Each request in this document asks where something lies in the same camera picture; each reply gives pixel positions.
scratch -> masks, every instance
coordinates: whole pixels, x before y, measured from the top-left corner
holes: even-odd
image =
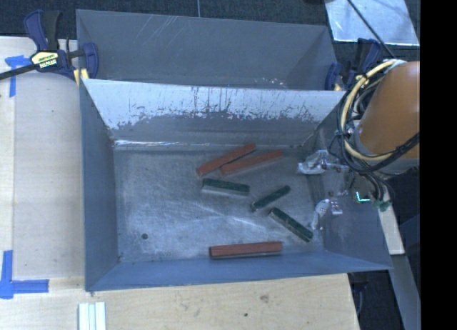
[[[231,219],[233,219],[234,221],[237,221],[237,222],[241,222],[243,224],[248,224],[249,226],[254,226],[256,227],[257,229],[263,229],[263,226],[260,226],[258,224],[253,224],[252,222],[249,222],[249,221],[245,221],[243,219],[237,219],[236,217],[230,217]]]
[[[143,46],[153,39],[156,34],[160,34],[169,24],[170,19],[167,19],[147,40],[145,40],[145,42],[143,42]]]
[[[152,19],[153,16],[154,16],[154,15],[151,15],[151,16],[149,17],[148,21],[147,21],[146,23],[144,23],[144,25],[141,27],[140,31],[138,32],[138,34],[137,34],[136,37],[135,37],[135,40],[138,39],[138,37],[139,37],[140,34],[143,32],[144,28],[146,28],[146,25],[148,25],[148,23],[151,21],[151,19]]]
[[[174,41],[176,39],[176,37],[184,30],[184,28],[181,28],[179,29],[178,33],[176,33],[173,38],[170,39],[170,41],[166,44],[165,46],[165,49],[167,49],[169,47],[169,45],[171,44],[172,41]]]

blue clamp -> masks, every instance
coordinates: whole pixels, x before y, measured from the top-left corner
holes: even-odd
[[[3,264],[1,265],[0,299],[12,299],[15,294],[47,293],[49,292],[49,280],[38,279],[32,281],[14,281],[13,274],[13,251],[3,252]]]
[[[366,74],[378,61],[380,53],[381,45],[376,40],[359,38],[354,63],[348,62],[347,66],[343,68],[340,63],[333,62],[327,73],[325,90],[334,90],[336,84],[349,90],[353,86],[356,75]]]
[[[15,69],[16,67],[21,66],[28,66],[31,64],[30,59],[24,56],[13,56],[13,57],[6,57],[5,62],[11,69]],[[9,83],[9,97],[12,98],[16,95],[16,77],[13,76]]]
[[[56,37],[56,23],[61,15],[60,11],[35,10],[24,18],[24,28],[27,36],[34,41],[36,51],[50,51],[58,54],[58,64],[53,67],[36,68],[39,72],[53,72],[75,81],[75,67],[71,65],[72,56],[85,56],[86,69],[91,78],[95,78],[99,70],[99,55],[94,43],[83,44],[84,53],[67,52],[59,49]]]

wooden table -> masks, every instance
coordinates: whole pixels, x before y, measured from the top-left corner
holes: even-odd
[[[33,42],[27,38],[0,37],[0,71],[9,69],[4,63],[5,57],[29,56],[34,50]],[[52,131],[40,131],[37,126],[31,128],[30,140],[27,140],[16,125],[18,120],[24,120],[26,115],[23,113],[30,113],[27,118],[31,123],[39,123],[40,119],[46,120],[54,113],[60,113],[60,124],[56,126],[65,130],[67,124],[78,123],[77,108],[54,104],[55,108],[51,109],[46,103],[62,91],[60,84],[67,85],[65,92],[74,95],[77,95],[76,85],[62,76],[37,74],[35,71],[18,76],[16,81],[17,95],[12,98],[9,97],[10,81],[0,81],[0,251],[14,249],[18,254],[14,262],[14,279],[43,278],[42,273],[53,275],[46,277],[50,279],[47,294],[20,294],[12,300],[0,299],[0,329],[77,329],[78,304],[98,301],[106,303],[109,330],[359,329],[346,274],[85,292],[82,245],[78,241],[83,237],[82,202],[78,196],[81,185],[75,180],[76,172],[69,172],[78,166],[78,161],[75,160],[75,164],[68,161],[78,159],[75,157],[78,154],[80,156],[80,136],[66,135],[64,140]],[[36,87],[32,89],[36,92],[34,106],[24,110],[22,105],[17,118],[16,103],[18,100],[24,102],[19,98],[26,98],[27,89],[31,98],[33,87]],[[69,155],[62,153],[62,144]],[[34,146],[40,146],[41,150],[37,151]],[[20,161],[14,159],[20,156],[27,159],[18,164]],[[14,176],[15,171],[22,171],[25,177]],[[16,190],[15,181],[20,183]],[[54,182],[60,184],[58,189],[53,186]],[[24,204],[28,198],[24,192],[36,199],[38,213],[34,212],[33,205],[27,207]],[[76,209],[75,213],[71,204],[62,204],[66,199],[70,199],[80,211]],[[46,217],[47,225],[37,224],[43,217]],[[391,209],[382,214],[381,221],[391,254],[404,252]],[[46,261],[43,258],[46,253],[52,253],[56,258]]]

black cable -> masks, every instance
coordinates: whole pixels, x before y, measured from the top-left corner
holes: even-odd
[[[356,5],[352,2],[352,0],[348,0],[348,3],[352,6],[352,8],[356,11],[360,19],[365,23],[365,25],[370,29],[371,33],[378,39],[379,43],[381,43],[382,47],[389,53],[389,55],[396,59],[397,57],[395,54],[392,53],[392,51],[387,47],[387,45],[383,42],[381,37],[376,33],[376,31],[371,27],[371,25],[367,22],[367,20],[363,17],[362,13],[357,9]]]

yellow cable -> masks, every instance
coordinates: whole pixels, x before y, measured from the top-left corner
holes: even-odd
[[[348,97],[346,98],[346,102],[343,106],[343,111],[341,112],[341,118],[340,118],[340,127],[341,130],[346,129],[346,118],[348,116],[348,111],[350,106],[353,103],[353,100],[355,99],[358,90],[374,75],[377,74],[379,71],[385,69],[386,67],[391,66],[395,61],[387,61],[384,62],[383,64],[378,65],[371,71],[369,71],[365,76],[362,76],[360,80],[358,80],[357,84],[353,87],[351,92],[349,93]],[[392,152],[389,152],[387,154],[381,154],[381,155],[363,155],[357,150],[353,149],[352,146],[345,140],[344,141],[344,146],[347,150],[348,153],[350,153],[352,156],[356,157],[357,159],[364,160],[364,161],[382,161],[384,159],[387,159],[389,156],[392,155]]]

